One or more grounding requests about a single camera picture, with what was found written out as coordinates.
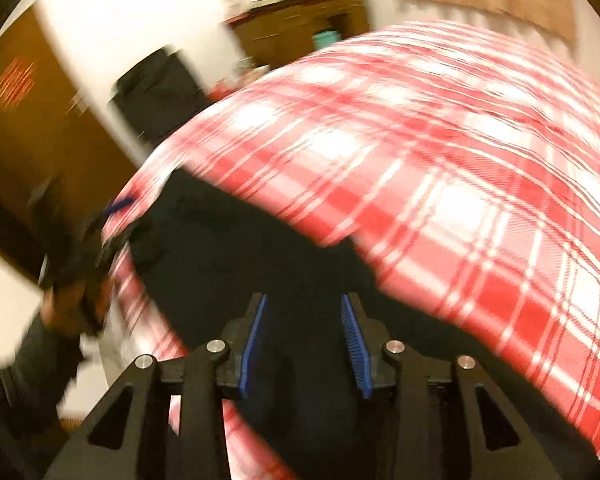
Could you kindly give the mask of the dark sleeved left forearm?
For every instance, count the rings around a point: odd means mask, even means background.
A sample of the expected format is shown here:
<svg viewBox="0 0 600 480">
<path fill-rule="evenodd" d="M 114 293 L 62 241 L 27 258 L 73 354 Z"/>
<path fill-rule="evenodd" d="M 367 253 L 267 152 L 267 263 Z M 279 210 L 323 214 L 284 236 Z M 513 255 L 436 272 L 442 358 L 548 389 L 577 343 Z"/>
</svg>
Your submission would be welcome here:
<svg viewBox="0 0 600 480">
<path fill-rule="evenodd" d="M 0 479 L 41 479 L 68 441 L 57 405 L 83 361 L 78 337 L 38 315 L 12 364 L 0 368 Z"/>
</svg>

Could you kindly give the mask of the person left hand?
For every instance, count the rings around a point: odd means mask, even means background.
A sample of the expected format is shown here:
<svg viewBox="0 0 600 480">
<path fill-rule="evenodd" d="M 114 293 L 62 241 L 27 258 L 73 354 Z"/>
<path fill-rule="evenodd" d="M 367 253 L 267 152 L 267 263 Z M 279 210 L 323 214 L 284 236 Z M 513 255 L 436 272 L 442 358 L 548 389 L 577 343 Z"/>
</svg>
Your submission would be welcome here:
<svg viewBox="0 0 600 480">
<path fill-rule="evenodd" d="M 104 326 L 110 307 L 112 281 L 104 278 L 98 285 L 96 299 L 88 310 L 91 319 L 87 319 L 86 285 L 84 281 L 46 289 L 40 309 L 43 325 L 52 332 L 67 338 L 87 334 L 96 336 Z"/>
</svg>

